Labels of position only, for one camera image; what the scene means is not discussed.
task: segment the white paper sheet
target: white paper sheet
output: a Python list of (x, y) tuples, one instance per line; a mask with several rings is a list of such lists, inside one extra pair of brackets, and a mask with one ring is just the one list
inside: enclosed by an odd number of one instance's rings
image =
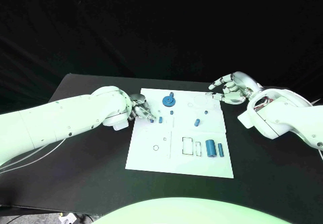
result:
[[(177, 104), (166, 107), (162, 99), (171, 92)], [(158, 119), (153, 123), (136, 119), (126, 169), (234, 178), (220, 101), (207, 98), (205, 92), (142, 89), (142, 94)], [(184, 154), (184, 137), (192, 138), (194, 155)], [(207, 154), (210, 139), (215, 141), (218, 153), (214, 158)], [(224, 157), (220, 157), (218, 143), (223, 143)]]

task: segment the cable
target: cable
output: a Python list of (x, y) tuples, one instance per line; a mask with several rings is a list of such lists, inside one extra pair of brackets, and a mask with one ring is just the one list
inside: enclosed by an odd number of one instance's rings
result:
[(91, 219), (91, 221), (93, 221), (93, 223), (94, 223), (93, 217), (91, 217), (90, 215), (86, 215), (86, 216)]
[(37, 161), (40, 161), (45, 156), (42, 156), (40, 159), (37, 159), (34, 162), (28, 163), (27, 165), (21, 166), (21, 167), (16, 167), (16, 168), (14, 168), (14, 169), (9, 169), (9, 170), (6, 170), (6, 171), (2, 171), (0, 174), (4, 174), (4, 173), (9, 172), (9, 171), (12, 171), (12, 170), (16, 170), (16, 169), (19, 169), (19, 168), (22, 168), (22, 167), (25, 167), (25, 166), (34, 164), (34, 163), (35, 163)]
[(24, 160), (27, 160), (34, 154), (37, 154), (48, 145), (45, 145), (41, 149), (38, 149), (32, 154), (29, 154), (28, 156), (25, 156), (21, 160), (18, 160), (16, 162), (11, 163), (8, 166), (0, 167), (0, 169), (8, 168), (9, 166), (12, 166), (14, 164), (22, 162)]
[[(322, 151), (321, 151), (321, 149), (319, 149), (319, 154), (322, 155)], [(323, 155), (322, 155), (322, 160), (323, 160)]]
[(18, 216), (15, 219), (12, 219), (6, 224), (9, 224), (14, 220), (16, 220), (19, 217), (22, 217), (22, 216)]

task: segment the robotic hand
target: robotic hand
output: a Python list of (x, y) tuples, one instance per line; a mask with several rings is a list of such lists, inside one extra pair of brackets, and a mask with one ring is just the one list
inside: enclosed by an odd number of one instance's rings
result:
[(156, 119), (142, 94), (116, 86), (91, 95), (58, 100), (0, 115), (0, 165), (19, 154), (94, 129), (102, 123), (119, 131), (136, 117)]
[(292, 131), (309, 146), (323, 151), (323, 106), (314, 106), (288, 89), (264, 88), (240, 71), (220, 78), (210, 89), (221, 84), (224, 94), (211, 92), (207, 96), (236, 105), (250, 100), (247, 111), (239, 116), (247, 128), (256, 126), (270, 139)]

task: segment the blue battery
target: blue battery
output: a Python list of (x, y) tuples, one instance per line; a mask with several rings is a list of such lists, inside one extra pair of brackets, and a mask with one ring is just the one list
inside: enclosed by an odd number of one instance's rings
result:
[(215, 157), (217, 156), (217, 150), (215, 150), (214, 140), (207, 140), (205, 145), (207, 145), (208, 157)]
[(223, 144), (221, 143), (218, 144), (218, 149), (220, 149), (220, 155), (221, 155), (221, 157), (224, 157), (224, 149), (223, 149)]
[(198, 127), (200, 126), (200, 123), (201, 123), (201, 120), (200, 119), (197, 119), (197, 121), (195, 121), (195, 126)]

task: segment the white cable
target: white cable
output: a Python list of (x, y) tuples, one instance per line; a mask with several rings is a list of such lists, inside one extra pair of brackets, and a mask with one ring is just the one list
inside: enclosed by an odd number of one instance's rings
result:
[(21, 160), (18, 160), (16, 162), (11, 163), (8, 166), (0, 167), (0, 169), (8, 168), (9, 166), (12, 166), (14, 164), (22, 162), (24, 160), (27, 160), (34, 154), (37, 154), (48, 145), (45, 145), (42, 148), (40, 148), (32, 154), (29, 154), (28, 156), (25, 156)]
[(16, 168), (14, 168), (14, 169), (9, 169), (9, 170), (6, 170), (6, 171), (2, 171), (0, 174), (4, 174), (4, 173), (9, 172), (9, 171), (12, 171), (12, 170), (16, 170), (16, 169), (19, 169), (19, 168), (22, 168), (22, 167), (25, 167), (25, 166), (34, 164), (34, 163), (35, 163), (37, 161), (40, 161), (45, 156), (42, 156), (40, 159), (37, 159), (34, 162), (25, 164), (24, 166), (16, 167)]
[[(319, 149), (319, 153), (321, 153), (321, 155), (322, 155), (322, 151), (321, 151), (321, 149)], [(322, 155), (322, 160), (323, 160), (323, 155)]]

